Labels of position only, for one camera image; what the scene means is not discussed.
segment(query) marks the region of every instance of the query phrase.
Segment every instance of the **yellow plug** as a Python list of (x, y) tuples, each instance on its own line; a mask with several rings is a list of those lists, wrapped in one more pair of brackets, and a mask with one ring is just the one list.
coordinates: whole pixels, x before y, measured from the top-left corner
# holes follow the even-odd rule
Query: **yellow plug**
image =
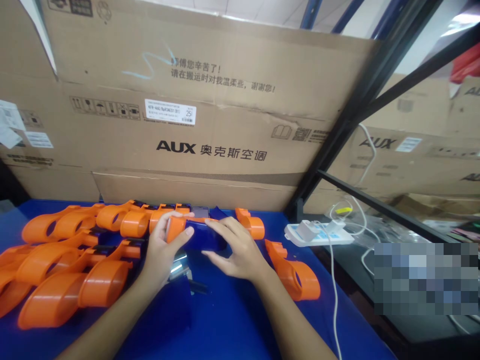
[(335, 213), (337, 215), (345, 214), (345, 213), (351, 213), (353, 209), (351, 207), (342, 207), (338, 210), (335, 210)]

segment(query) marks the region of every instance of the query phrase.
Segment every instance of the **white label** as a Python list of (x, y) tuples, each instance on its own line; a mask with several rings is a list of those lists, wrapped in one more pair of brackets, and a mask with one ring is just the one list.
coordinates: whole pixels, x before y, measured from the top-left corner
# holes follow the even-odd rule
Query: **white label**
[(396, 148), (395, 151), (402, 153), (409, 153), (417, 147), (418, 144), (422, 142), (421, 138), (418, 137), (406, 137), (405, 140)]
[(25, 135), (34, 148), (54, 148), (49, 136), (44, 132), (25, 131)]
[(145, 110), (148, 119), (189, 125), (195, 125), (197, 115), (195, 106), (150, 99), (145, 99)]
[(22, 137), (15, 131), (4, 124), (0, 124), (0, 143), (11, 149), (21, 141)]
[(0, 100), (0, 121), (11, 128), (25, 131), (19, 109), (12, 102)]

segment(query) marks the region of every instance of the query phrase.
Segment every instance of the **pixelated area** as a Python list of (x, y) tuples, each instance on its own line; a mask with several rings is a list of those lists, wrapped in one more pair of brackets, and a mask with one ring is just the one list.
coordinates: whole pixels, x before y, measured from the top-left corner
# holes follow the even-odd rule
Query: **pixelated area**
[(378, 315), (476, 315), (475, 243), (377, 243), (374, 302)]

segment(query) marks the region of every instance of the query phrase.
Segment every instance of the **power strip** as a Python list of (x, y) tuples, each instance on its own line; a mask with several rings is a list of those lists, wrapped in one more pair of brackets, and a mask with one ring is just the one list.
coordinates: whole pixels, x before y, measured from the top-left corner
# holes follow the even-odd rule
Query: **power strip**
[[(322, 223), (322, 225), (324, 228), (329, 226), (328, 223)], [(329, 238), (319, 221), (302, 220), (300, 224), (288, 224), (284, 231), (285, 238), (300, 248), (329, 245)], [(328, 234), (332, 245), (348, 245), (355, 240), (343, 228), (337, 228)]]

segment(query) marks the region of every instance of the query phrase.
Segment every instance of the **stacked cardboard boxes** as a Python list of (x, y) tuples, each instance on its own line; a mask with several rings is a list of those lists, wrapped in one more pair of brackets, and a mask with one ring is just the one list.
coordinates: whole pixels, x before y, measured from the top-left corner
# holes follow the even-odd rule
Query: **stacked cardboard boxes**
[[(0, 155), (44, 199), (279, 211), (377, 46), (143, 1), (43, 0), (56, 78), (28, 15), (8, 3), (2, 16), (21, 19), (26, 39), (0, 58), (0, 99), (17, 105), (26, 131)], [(426, 80), (365, 122), (378, 147), (367, 192), (478, 192), (457, 179), (480, 173), (478, 158), (445, 156), (480, 152), (471, 128), (450, 125), (447, 85)], [(358, 180), (365, 140), (352, 137), (332, 174)], [(321, 182), (305, 211), (340, 196)]]

